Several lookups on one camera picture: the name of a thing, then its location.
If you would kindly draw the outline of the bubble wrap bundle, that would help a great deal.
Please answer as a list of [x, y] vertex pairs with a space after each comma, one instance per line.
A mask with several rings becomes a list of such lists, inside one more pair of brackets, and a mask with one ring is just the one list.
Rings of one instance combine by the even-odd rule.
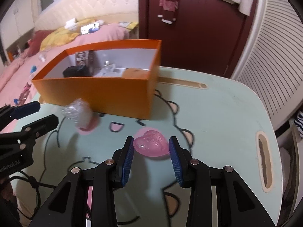
[[62, 109], [62, 113], [80, 129], [88, 128], [93, 118], [90, 105], [81, 98], [75, 99], [72, 103], [66, 105]]

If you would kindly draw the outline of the pink heart-shaped case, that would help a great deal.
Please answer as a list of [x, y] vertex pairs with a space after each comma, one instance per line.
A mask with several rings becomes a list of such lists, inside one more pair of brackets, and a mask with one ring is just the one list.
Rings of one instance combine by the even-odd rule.
[[169, 154], [169, 142], [158, 130], [140, 131], [133, 145], [138, 153], [146, 157], [162, 157]]

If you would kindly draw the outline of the pink bed duvet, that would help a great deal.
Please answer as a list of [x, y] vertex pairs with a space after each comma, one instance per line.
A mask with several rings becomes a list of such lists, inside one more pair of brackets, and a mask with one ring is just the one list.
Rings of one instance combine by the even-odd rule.
[[15, 106], [15, 100], [18, 100], [21, 105], [31, 102], [37, 94], [32, 79], [62, 51], [90, 43], [137, 38], [138, 27], [128, 29], [117, 23], [104, 24], [98, 31], [79, 35], [68, 44], [47, 47], [46, 50], [40, 51], [34, 56], [17, 58], [1, 75], [1, 107]]

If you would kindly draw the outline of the dark red pillow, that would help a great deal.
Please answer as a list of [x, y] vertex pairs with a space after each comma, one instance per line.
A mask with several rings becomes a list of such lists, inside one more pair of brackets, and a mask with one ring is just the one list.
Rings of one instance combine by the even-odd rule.
[[40, 46], [42, 41], [53, 32], [54, 30], [39, 30], [35, 32], [31, 43], [29, 44], [29, 49], [27, 51], [27, 57], [36, 55], [40, 51]]

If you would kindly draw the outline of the black pouch in box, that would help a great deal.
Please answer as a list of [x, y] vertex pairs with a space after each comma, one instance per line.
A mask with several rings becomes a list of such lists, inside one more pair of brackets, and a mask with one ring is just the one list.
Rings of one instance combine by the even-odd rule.
[[64, 77], [89, 77], [91, 76], [89, 68], [85, 65], [70, 66], [63, 71]]

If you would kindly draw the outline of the white cabinet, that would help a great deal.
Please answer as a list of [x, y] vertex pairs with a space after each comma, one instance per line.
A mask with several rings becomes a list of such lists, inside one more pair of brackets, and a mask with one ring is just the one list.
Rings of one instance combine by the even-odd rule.
[[9, 7], [1, 21], [1, 42], [7, 61], [31, 38], [40, 12], [40, 0], [15, 0]]

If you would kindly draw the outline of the yellow pillow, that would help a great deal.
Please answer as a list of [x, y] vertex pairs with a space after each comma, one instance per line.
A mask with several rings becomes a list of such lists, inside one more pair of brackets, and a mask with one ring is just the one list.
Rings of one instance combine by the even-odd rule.
[[84, 19], [76, 23], [76, 28], [69, 30], [60, 27], [47, 35], [41, 42], [40, 51], [45, 51], [53, 47], [63, 46], [72, 42], [77, 36], [81, 35], [81, 27], [95, 22], [95, 19]]

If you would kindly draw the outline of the brown drink carton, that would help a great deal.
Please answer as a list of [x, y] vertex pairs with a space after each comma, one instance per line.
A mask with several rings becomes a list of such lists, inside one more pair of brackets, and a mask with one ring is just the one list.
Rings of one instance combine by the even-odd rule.
[[76, 65], [85, 65], [90, 70], [94, 69], [94, 51], [87, 50], [82, 52], [76, 52], [75, 54]]

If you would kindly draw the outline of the white plush toy on bed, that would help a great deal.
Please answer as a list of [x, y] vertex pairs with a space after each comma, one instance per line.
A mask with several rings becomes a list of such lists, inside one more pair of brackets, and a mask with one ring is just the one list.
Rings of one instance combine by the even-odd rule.
[[76, 18], [72, 18], [70, 20], [68, 20], [64, 26], [65, 29], [70, 30], [70, 31], [76, 31], [77, 30], [77, 19]]

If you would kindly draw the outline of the orange cardboard box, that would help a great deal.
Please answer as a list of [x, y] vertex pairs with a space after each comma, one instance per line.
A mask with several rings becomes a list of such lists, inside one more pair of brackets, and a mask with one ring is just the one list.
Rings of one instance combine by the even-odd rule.
[[[142, 69], [143, 77], [63, 76], [75, 64], [77, 52], [94, 52], [94, 67], [108, 61], [117, 69]], [[81, 98], [94, 112], [150, 119], [152, 100], [161, 64], [161, 41], [114, 40], [80, 45], [63, 50], [40, 70], [32, 82], [44, 101], [65, 106]]]

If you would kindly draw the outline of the brown plush toy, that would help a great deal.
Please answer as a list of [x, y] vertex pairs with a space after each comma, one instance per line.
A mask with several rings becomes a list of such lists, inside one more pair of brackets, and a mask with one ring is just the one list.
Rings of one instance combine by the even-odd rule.
[[122, 77], [125, 79], [146, 79], [148, 75], [148, 70], [138, 68], [127, 68], [126, 70], [124, 70]]

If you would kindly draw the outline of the cream tufted headboard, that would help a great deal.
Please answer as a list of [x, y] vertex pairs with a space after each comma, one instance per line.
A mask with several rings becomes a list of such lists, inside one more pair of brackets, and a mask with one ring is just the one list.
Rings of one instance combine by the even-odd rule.
[[70, 19], [138, 22], [139, 0], [56, 0], [34, 21], [36, 30], [54, 30]]

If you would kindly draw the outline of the white louvered closet door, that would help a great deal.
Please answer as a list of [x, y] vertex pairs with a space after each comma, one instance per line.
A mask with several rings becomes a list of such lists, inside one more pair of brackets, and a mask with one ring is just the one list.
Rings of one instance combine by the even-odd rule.
[[257, 0], [232, 78], [263, 102], [275, 130], [302, 105], [302, 21], [288, 0]]

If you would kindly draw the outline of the dark red wooden door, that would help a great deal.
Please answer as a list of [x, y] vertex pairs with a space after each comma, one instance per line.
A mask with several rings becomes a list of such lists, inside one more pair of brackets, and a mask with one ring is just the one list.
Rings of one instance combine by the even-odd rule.
[[238, 5], [222, 0], [179, 0], [176, 21], [158, 17], [160, 0], [139, 0], [139, 37], [161, 40], [164, 67], [193, 70], [230, 78], [252, 27]]

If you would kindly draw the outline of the red striped scarf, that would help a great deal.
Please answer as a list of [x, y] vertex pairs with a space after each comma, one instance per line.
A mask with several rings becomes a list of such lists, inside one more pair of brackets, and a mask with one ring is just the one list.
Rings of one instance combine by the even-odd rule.
[[178, 0], [159, 0], [158, 18], [171, 25], [176, 20], [178, 3]]

